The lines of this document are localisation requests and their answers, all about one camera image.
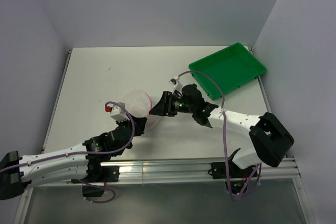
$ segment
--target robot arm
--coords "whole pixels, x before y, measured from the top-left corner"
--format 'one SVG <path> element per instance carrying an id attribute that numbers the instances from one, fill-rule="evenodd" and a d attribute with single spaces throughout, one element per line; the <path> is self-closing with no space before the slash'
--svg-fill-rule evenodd
<path id="1" fill-rule="evenodd" d="M 164 91 L 150 114 L 175 116 L 179 112 L 189 113 L 198 124 L 210 128 L 223 128 L 226 120 L 227 130 L 242 134 L 253 143 L 253 147 L 234 151 L 229 160 L 231 165 L 245 169 L 264 162 L 277 167 L 292 147 L 294 139 L 272 113 L 266 112 L 261 116 L 222 111 L 217 105 L 204 101 L 196 84 L 182 87 L 175 79 L 171 83 L 174 92 Z"/>
<path id="2" fill-rule="evenodd" d="M 113 131 L 61 151 L 29 156 L 19 156 L 17 151 L 7 153 L 0 162 L 0 169 L 17 167 L 0 173 L 0 200 L 14 198 L 25 189 L 60 180 L 95 182 L 102 173 L 100 163 L 121 155 L 124 149 L 120 149 L 128 144 L 132 136 L 132 124 L 120 107 L 107 107 L 107 111 L 118 125 Z M 147 118 L 132 116 L 132 119 L 134 136 L 142 135 Z"/>
<path id="3" fill-rule="evenodd" d="M 250 138 L 254 146 L 234 151 L 229 158 L 230 170 L 242 170 L 261 162 L 277 167 L 293 145 L 293 138 L 273 114 L 266 112 L 258 116 L 222 111 L 217 105 L 205 102 L 195 84 L 182 87 L 174 79 L 172 83 L 174 92 L 164 91 L 150 114 L 175 116 L 179 112 L 190 113 L 198 124 L 210 128 L 223 128 L 225 120 L 228 130 Z M 126 145 L 126 148 L 132 148 L 129 118 L 119 106 L 107 106 L 106 111 L 117 122 L 118 127 L 113 131 L 53 153 L 31 156 L 8 153 L 0 162 L 0 200 L 21 195 L 25 189 L 65 179 L 97 181 L 102 173 L 101 162 L 121 155 Z M 147 118 L 131 117 L 135 125 L 134 136 L 142 135 Z"/>

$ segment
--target gray wall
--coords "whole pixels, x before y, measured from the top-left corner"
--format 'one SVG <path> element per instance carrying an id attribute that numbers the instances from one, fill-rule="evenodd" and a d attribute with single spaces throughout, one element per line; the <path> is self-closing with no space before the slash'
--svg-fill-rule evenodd
<path id="1" fill-rule="evenodd" d="M 276 0 L 39 0 L 69 47 L 254 45 Z"/>
<path id="2" fill-rule="evenodd" d="M 0 0 L 0 51 L 0 157 L 39 153 L 66 50 L 36 0 Z M 0 201 L 0 223 L 12 223 L 18 201 Z"/>
<path id="3" fill-rule="evenodd" d="M 278 0 L 255 46 L 318 223 L 335 223 L 336 0 Z"/>

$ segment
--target purple cable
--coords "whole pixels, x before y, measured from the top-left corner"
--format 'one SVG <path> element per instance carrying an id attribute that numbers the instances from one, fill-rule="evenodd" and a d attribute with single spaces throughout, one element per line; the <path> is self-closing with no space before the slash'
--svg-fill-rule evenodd
<path id="1" fill-rule="evenodd" d="M 226 178 L 227 178 L 227 187 L 228 187 L 228 192 L 229 192 L 229 195 L 231 197 L 231 200 L 232 201 L 238 201 L 240 200 L 240 198 L 248 193 L 250 193 L 254 188 L 255 186 L 258 184 L 259 182 L 259 179 L 260 179 L 260 173 L 261 173 L 261 164 L 258 164 L 256 165 L 255 169 L 253 170 L 253 172 L 251 173 L 251 175 L 247 178 L 246 182 L 244 183 L 244 186 L 242 187 L 242 189 L 240 190 L 239 192 L 239 195 L 234 195 L 232 193 L 232 188 L 231 188 L 231 182 L 230 182 L 230 171 L 229 171 L 229 163 L 228 163 L 228 155 L 227 155 L 227 144 L 226 144 L 226 115 L 224 113 L 224 102 L 225 102 L 225 98 L 224 98 L 224 93 L 222 91 L 222 89 L 218 86 L 218 84 L 213 80 L 211 79 L 209 76 L 207 76 L 205 73 L 202 73 L 200 71 L 194 71 L 194 70 L 190 70 L 190 71 L 185 71 L 183 73 L 180 73 L 178 75 L 178 77 L 181 77 L 182 75 L 186 74 L 186 73 L 198 73 L 198 74 L 201 74 L 203 75 L 204 77 L 206 77 L 209 81 L 211 81 L 215 86 L 216 88 L 219 90 L 220 94 L 222 95 L 222 105 L 220 106 L 222 111 L 223 111 L 223 146 L 224 146 L 224 160 L 225 160 L 225 172 L 226 172 Z M 245 188 L 247 187 L 248 183 L 251 181 L 253 175 L 256 173 L 257 169 L 259 168 L 259 174 L 258 174 L 258 177 L 257 177 L 257 180 L 256 180 L 256 183 L 255 185 L 252 187 L 252 189 L 250 189 L 249 191 L 245 192 L 245 193 L 242 193 Z"/>
<path id="2" fill-rule="evenodd" d="M 69 153 L 69 156 L 77 155 L 77 154 L 109 155 L 109 154 L 113 154 L 113 153 L 117 153 L 117 152 L 119 152 L 119 151 L 122 151 L 122 150 L 124 150 L 127 146 L 129 146 L 129 144 L 132 142 L 132 140 L 133 140 L 133 138 L 134 138 L 134 134 L 135 134 L 135 123 L 134 123 L 134 120 L 133 120 L 131 114 L 130 114 L 125 108 L 123 108 L 122 106 L 120 106 L 120 104 L 118 104 L 118 103 L 116 103 L 116 102 L 111 102 L 111 101 L 109 101 L 109 102 L 105 103 L 105 108 L 106 108 L 106 106 L 107 106 L 108 104 L 113 104 L 113 105 L 115 105 L 115 106 L 120 107 L 120 108 L 125 112 L 125 114 L 126 114 L 127 117 L 129 118 L 129 120 L 131 121 L 131 124 L 132 124 L 132 135 L 131 135 L 129 141 L 126 143 L 126 145 L 124 145 L 123 147 L 121 147 L 121 148 L 119 148 L 119 149 L 117 149 L 117 150 L 114 150 L 114 151 L 110 151 L 110 152 L 70 152 L 70 153 Z M 37 163 L 40 163 L 40 162 L 43 162 L 43 161 L 48 161 L 48 160 L 52 160 L 52 159 L 56 159 L 56 158 L 61 158 L 61 157 L 67 157 L 67 156 L 66 156 L 66 154 L 64 153 L 64 154 L 59 154 L 59 155 L 55 155 L 55 156 L 51 156 L 51 157 L 45 157 L 45 158 L 37 159 L 37 160 L 32 161 L 31 163 L 32 163 L 32 164 L 37 164 Z M 22 164 L 12 165 L 12 166 L 3 168 L 3 169 L 0 170 L 0 174 L 1 174 L 1 173 L 4 173 L 4 172 L 6 172 L 6 171 L 8 171 L 8 170 L 10 170 L 10 169 L 15 169 L 15 168 L 18 168 L 18 167 L 21 167 L 21 166 L 26 166 L 26 165 L 28 165 L 28 163 L 22 163 Z M 83 184 L 88 185 L 88 186 L 92 186 L 92 187 L 101 189 L 101 187 L 99 187 L 99 186 L 95 186 L 95 185 L 92 185 L 92 184 L 89 184 L 89 183 L 86 183 L 86 182 L 84 182 L 83 180 L 81 180 L 81 182 L 82 182 Z M 110 201 L 112 201 L 112 200 L 115 198 L 115 196 L 116 196 L 116 192 L 114 192 L 112 189 L 109 189 L 109 188 L 105 188 L 105 189 L 108 190 L 108 191 L 113 192 L 114 196 L 113 196 L 111 199 L 109 199 L 109 200 L 105 200 L 105 201 L 95 201 L 95 200 L 89 200 L 89 201 L 91 201 L 91 202 L 93 202 L 93 203 L 105 203 L 105 202 L 110 202 Z"/>
<path id="3" fill-rule="evenodd" d="M 93 185 L 93 184 L 89 184 L 87 182 L 85 182 L 84 180 L 79 180 L 81 183 L 83 183 L 84 185 L 87 185 L 87 186 L 90 186 L 90 187 L 93 187 L 93 188 L 97 188 L 97 189 L 103 189 L 105 191 L 110 191 L 113 193 L 113 196 L 107 200 L 102 200 L 102 201 L 97 201 L 97 200 L 93 200 L 93 199 L 89 199 L 89 198 L 85 198 L 87 201 L 89 202 L 92 202 L 92 203 L 97 203 L 97 204 L 102 204 L 102 203 L 107 203 L 107 202 L 110 202 L 110 201 L 113 201 L 114 198 L 116 197 L 116 192 L 111 189 L 111 188 L 107 188 L 107 187 L 104 187 L 104 186 L 96 186 L 96 185 Z"/>

